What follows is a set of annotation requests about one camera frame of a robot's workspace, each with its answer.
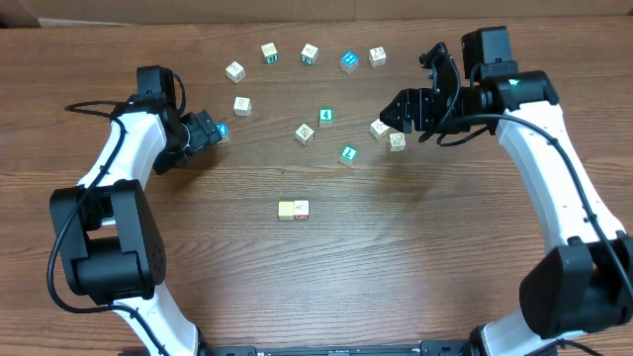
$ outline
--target small block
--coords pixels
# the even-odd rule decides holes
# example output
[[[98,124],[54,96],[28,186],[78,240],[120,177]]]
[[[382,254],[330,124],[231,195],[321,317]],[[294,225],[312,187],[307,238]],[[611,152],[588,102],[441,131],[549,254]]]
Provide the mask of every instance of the small block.
[[[375,122],[373,122],[369,126],[369,132],[372,133],[372,135],[376,139],[383,138],[387,134],[388,131],[389,131],[389,127],[383,124],[383,122],[381,122],[380,119],[377,119]]]
[[[356,149],[356,147],[354,146],[346,144],[345,147],[343,147],[343,150],[340,152],[340,156],[338,156],[338,161],[345,165],[351,166],[356,160],[357,156],[358,149]]]
[[[310,218],[310,203],[308,201],[295,201],[295,219],[307,220]]]
[[[305,64],[315,65],[317,57],[318,48],[311,44],[306,44],[304,50],[301,51],[301,61]]]
[[[244,67],[235,61],[226,68],[226,76],[234,83],[239,83],[239,81],[246,76],[246,72],[244,71]]]
[[[389,135],[389,151],[391,152],[405,150],[406,143],[404,133],[391,133]]]
[[[369,49],[369,63],[373,67],[387,64],[387,54],[382,47]]]
[[[216,124],[222,140],[218,143],[228,142],[228,126],[225,123]]]
[[[356,69],[358,66],[358,55],[354,54],[351,50],[348,51],[343,57],[340,58],[340,67],[347,73],[351,74],[351,72]]]
[[[315,138],[315,131],[306,124],[302,124],[295,131],[295,138],[303,145],[308,145]]]
[[[233,110],[236,115],[250,116],[250,99],[235,97],[235,103],[233,104]]]
[[[275,44],[265,44],[261,47],[261,51],[264,53],[264,61],[267,64],[274,63],[279,60],[279,54],[277,53]]]
[[[318,110],[318,126],[331,128],[334,126],[334,110],[332,108],[320,108]]]
[[[279,220],[295,219],[295,202],[279,202]]]

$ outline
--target wooden table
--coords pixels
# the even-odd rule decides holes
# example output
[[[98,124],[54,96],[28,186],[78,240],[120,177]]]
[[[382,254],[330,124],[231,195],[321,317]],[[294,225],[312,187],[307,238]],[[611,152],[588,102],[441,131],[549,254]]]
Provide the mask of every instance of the wooden table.
[[[116,355],[139,341],[113,313],[61,311],[45,287],[54,238],[48,198],[73,186],[109,134],[105,120],[62,108],[125,100],[138,66],[176,71],[188,109],[228,123],[230,142],[147,185],[168,256],[167,284],[214,345],[284,347],[463,338],[518,303],[521,279],[543,256],[536,215],[494,137],[440,148],[407,138],[387,152],[369,124],[399,90],[427,87],[417,57],[439,41],[459,55],[462,35],[507,25],[522,70],[554,82],[567,128],[612,212],[633,223],[631,18],[394,22],[0,31],[0,354]],[[263,63],[274,42],[278,63]],[[300,62],[316,45],[316,66]],[[383,46],[384,67],[368,50]],[[347,50],[361,58],[338,67]],[[246,78],[231,83],[237,60]],[[252,101],[250,118],[232,112]],[[317,126],[319,107],[335,126]],[[294,139],[307,123],[315,140]],[[353,167],[337,162],[346,143]],[[277,202],[307,198],[308,222],[279,222]],[[106,230],[102,233],[113,233]],[[62,296],[72,295],[63,273]],[[583,339],[629,355],[633,326]],[[580,355],[578,351],[564,352]]]

